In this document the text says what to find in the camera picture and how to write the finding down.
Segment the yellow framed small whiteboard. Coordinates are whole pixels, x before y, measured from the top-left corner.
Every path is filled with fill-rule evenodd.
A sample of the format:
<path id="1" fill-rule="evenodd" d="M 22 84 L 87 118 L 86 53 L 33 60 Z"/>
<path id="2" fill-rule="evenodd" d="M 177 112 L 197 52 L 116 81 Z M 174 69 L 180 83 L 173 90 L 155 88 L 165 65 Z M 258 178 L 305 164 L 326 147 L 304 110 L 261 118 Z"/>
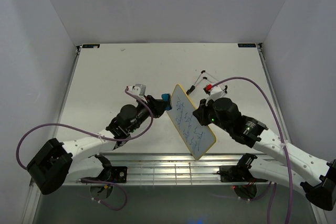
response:
<path id="1" fill-rule="evenodd" d="M 195 160 L 199 160 L 217 141 L 209 126 L 202 126 L 193 115 L 192 100 L 177 84 L 171 95 L 172 108 L 167 112 L 177 132 Z"/>

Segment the blue whiteboard eraser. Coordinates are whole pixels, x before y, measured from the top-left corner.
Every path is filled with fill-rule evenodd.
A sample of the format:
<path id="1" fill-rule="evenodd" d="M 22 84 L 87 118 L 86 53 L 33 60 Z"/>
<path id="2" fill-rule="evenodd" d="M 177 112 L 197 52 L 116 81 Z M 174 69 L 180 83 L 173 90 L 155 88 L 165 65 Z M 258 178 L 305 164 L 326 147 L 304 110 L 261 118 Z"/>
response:
<path id="1" fill-rule="evenodd" d="M 171 102 L 171 94 L 170 93 L 164 93 L 161 95 L 161 98 L 165 104 L 165 110 L 169 111 L 172 109 L 172 102 Z"/>

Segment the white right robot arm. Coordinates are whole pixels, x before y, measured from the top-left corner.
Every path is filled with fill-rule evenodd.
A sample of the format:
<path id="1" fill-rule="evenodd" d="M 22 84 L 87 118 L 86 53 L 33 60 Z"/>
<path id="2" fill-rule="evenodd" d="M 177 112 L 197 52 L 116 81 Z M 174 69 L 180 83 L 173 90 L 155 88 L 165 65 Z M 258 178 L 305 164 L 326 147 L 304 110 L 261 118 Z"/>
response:
<path id="1" fill-rule="evenodd" d="M 291 169 L 292 177 L 301 176 L 300 187 L 315 206 L 331 211 L 335 206 L 335 161 L 325 161 L 304 152 L 280 138 L 260 121 L 243 115 L 229 98 L 200 101 L 193 111 L 202 126 L 214 124 L 236 142 L 263 152 Z"/>

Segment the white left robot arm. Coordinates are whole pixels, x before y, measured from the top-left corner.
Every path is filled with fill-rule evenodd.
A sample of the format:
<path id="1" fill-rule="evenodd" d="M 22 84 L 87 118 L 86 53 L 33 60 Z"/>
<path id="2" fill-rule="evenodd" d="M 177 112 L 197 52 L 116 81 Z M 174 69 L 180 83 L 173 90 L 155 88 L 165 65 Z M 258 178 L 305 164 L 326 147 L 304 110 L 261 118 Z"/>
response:
<path id="1" fill-rule="evenodd" d="M 60 188 L 64 182 L 117 182 L 118 173 L 104 152 L 114 151 L 135 138 L 133 132 L 147 120 L 154 120 L 172 108 L 171 95 L 160 99 L 147 95 L 138 105 L 124 105 L 110 124 L 99 133 L 87 137 L 60 142 L 48 140 L 28 163 L 26 169 L 43 195 Z"/>

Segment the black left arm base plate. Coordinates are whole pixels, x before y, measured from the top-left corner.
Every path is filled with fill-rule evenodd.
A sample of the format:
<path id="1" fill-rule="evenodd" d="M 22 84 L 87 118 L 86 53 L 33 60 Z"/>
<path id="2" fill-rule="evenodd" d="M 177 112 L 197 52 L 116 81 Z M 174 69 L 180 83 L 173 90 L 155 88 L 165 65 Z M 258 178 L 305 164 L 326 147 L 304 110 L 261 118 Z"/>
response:
<path id="1" fill-rule="evenodd" d="M 98 179 L 112 183 L 126 183 L 128 168 L 126 166 L 105 167 L 99 174 Z"/>

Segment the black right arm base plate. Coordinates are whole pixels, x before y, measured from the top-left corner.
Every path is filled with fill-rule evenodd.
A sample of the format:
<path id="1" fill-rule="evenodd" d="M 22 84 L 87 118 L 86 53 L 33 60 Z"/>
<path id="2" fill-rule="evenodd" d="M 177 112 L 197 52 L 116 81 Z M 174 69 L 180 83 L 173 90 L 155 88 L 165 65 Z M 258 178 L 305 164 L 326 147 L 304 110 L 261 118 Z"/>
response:
<path id="1" fill-rule="evenodd" d="M 246 168 L 235 166 L 220 166 L 216 172 L 220 176 L 221 182 L 267 182 L 265 179 L 255 178 Z"/>

